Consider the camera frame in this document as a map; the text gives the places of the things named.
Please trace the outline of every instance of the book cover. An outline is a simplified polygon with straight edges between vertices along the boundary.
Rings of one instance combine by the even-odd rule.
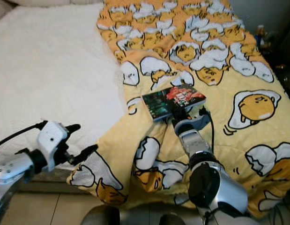
[[[153,121],[170,116],[173,104],[189,108],[203,104],[206,97],[188,84],[142,96]]]

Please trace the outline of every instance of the bed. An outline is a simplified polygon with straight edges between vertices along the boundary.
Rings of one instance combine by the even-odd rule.
[[[16,7],[0,20],[0,139],[40,120],[56,120],[65,125],[80,123],[82,129],[68,142],[69,152],[77,155],[98,139],[99,150],[75,168],[68,177],[69,184],[99,198],[97,187],[101,187],[103,194],[109,188],[116,191],[117,199],[107,199],[106,195],[100,198],[107,203],[114,200],[124,203],[129,192],[130,207],[149,199],[191,207],[186,195],[187,157],[178,139],[173,138],[171,123],[152,125],[140,98],[142,94],[187,82],[208,97],[206,106],[215,115],[215,147],[221,149],[215,151],[216,157],[224,162],[230,176],[246,187],[252,198],[252,214],[260,217],[268,212],[290,189],[290,126],[289,133],[281,131],[281,127],[290,125],[290,113],[276,110],[279,105],[290,112],[290,100],[241,20],[232,16],[228,4],[217,0],[196,1],[198,4],[186,4],[186,0],[162,4],[151,0],[152,5],[123,1],[125,7],[113,5],[116,1],[107,2],[111,5],[101,13],[102,3]],[[175,13],[181,13],[179,21],[184,20],[183,26],[178,26],[179,21],[173,22]],[[114,24],[109,19],[117,20],[118,15],[123,18],[121,15],[125,14],[133,15],[135,26],[136,23],[146,24],[139,26],[142,32],[132,31],[129,21],[120,19]],[[221,25],[209,22],[212,21],[210,15],[215,21],[220,20]],[[161,21],[156,22],[156,27],[145,30],[149,23],[154,21],[155,25],[157,17]],[[97,29],[94,29],[97,18]],[[230,33],[240,38],[242,44],[231,40]],[[186,34],[189,34],[187,41],[180,41]],[[137,52],[145,47],[145,41],[151,45],[154,38],[160,41],[161,35],[165,37],[161,46],[147,47],[145,55]],[[164,48],[166,45],[171,45],[168,50]],[[194,50],[188,60],[178,52],[186,49]],[[222,55],[221,59],[212,61],[218,70],[210,71],[212,67],[203,60],[208,59],[208,55],[203,53],[214,49],[221,50]],[[115,58],[122,63],[121,67]],[[211,79],[204,73],[213,73],[215,77]],[[236,92],[239,83],[247,89]],[[248,110],[240,109],[240,105],[252,101],[251,96],[258,96],[255,103],[271,103],[262,107],[266,112],[257,119]],[[270,123],[267,119],[271,117],[277,122]],[[273,133],[264,136],[267,124]],[[133,125],[139,125],[138,129],[131,129]],[[252,137],[254,131],[257,135],[250,142],[244,141]],[[5,144],[0,148],[0,158],[25,147],[35,148],[36,135],[37,132],[31,131]],[[208,129],[203,130],[202,135],[207,140],[211,138]],[[142,161],[148,147],[152,151],[145,155],[150,165]],[[59,169],[55,174],[36,179],[64,181],[73,167],[64,164]],[[99,170],[106,171],[108,178],[100,175]],[[152,186],[144,182],[152,177],[153,181],[158,178],[163,181],[157,182],[156,188],[155,183]],[[143,191],[143,196],[139,197],[139,191],[133,188],[129,191],[129,187]]]

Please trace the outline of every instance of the black cable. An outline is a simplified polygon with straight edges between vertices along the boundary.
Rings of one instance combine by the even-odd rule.
[[[210,120],[210,124],[211,124],[211,151],[212,151],[212,153],[214,153],[214,144],[215,144],[215,127],[214,127],[214,123],[212,121],[210,113],[207,112],[207,110],[205,109],[204,106],[199,110],[199,115],[203,115],[203,114],[206,114],[209,117],[209,120]]]
[[[278,216],[280,218],[281,225],[284,225],[284,220],[283,220],[282,213],[281,213],[281,211],[280,211],[280,209],[278,208],[277,205],[274,207],[273,225],[276,225],[276,213],[278,214]]]
[[[268,214],[268,221],[272,225],[272,222],[271,222],[271,214],[270,213]]]
[[[40,123],[37,123],[37,124],[32,125],[30,127],[27,127],[27,128],[22,129],[22,130],[19,130],[18,132],[16,132],[16,133],[4,138],[3,140],[1,140],[0,141],[0,145],[4,144],[5,142],[9,141],[10,139],[12,139],[12,138],[14,138],[14,137],[16,137],[16,136],[18,136],[20,134],[23,134],[23,133],[25,133],[25,132],[27,132],[29,130],[32,130],[33,128],[38,128],[38,129],[41,130],[46,125],[46,123],[47,123],[47,121],[44,120],[43,122],[40,122]]]
[[[219,210],[221,210],[221,207],[218,207],[218,208],[212,210],[211,212],[206,211],[205,214],[204,214],[204,216],[203,216],[203,218],[205,218],[204,224],[205,225],[208,225],[210,217],[212,217]]]
[[[83,161],[85,161],[94,151],[98,149],[98,145],[91,145],[80,152],[80,154],[76,157],[71,158],[68,162],[71,165],[77,165]]]
[[[207,113],[209,119],[210,119],[210,124],[211,124],[211,151],[214,153],[214,143],[215,143],[215,128],[214,128],[214,123],[212,121],[211,115]]]

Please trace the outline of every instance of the black rubber part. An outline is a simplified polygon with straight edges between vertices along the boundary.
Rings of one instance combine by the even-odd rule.
[[[178,135],[180,135],[183,132],[186,132],[189,130],[194,130],[193,126],[191,124],[183,124],[182,126],[179,127],[177,133],[178,133]]]
[[[207,151],[193,154],[189,161],[190,169],[192,170],[192,168],[198,163],[202,163],[206,161],[215,162],[215,163],[218,162],[215,156]]]
[[[109,205],[94,207],[83,218],[81,225],[120,225],[120,211]]]
[[[235,209],[232,205],[226,202],[218,202],[218,207],[221,208],[221,211],[230,215],[233,218],[243,217],[244,215]]]
[[[39,174],[42,171],[42,168],[47,165],[46,159],[43,156],[42,152],[38,149],[33,150],[32,152],[26,153],[34,165],[34,173]]]
[[[208,208],[220,186],[220,175],[208,163],[202,163],[190,177],[188,195],[197,207]]]
[[[173,214],[165,214],[159,220],[159,225],[186,225],[183,219]]]

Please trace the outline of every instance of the mattress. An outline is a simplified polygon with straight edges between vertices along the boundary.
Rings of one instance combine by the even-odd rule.
[[[102,7],[16,7],[0,20],[0,140],[41,120],[79,123],[67,142],[78,155],[126,113],[119,66],[94,29]],[[0,146],[0,159],[37,148],[38,133]]]

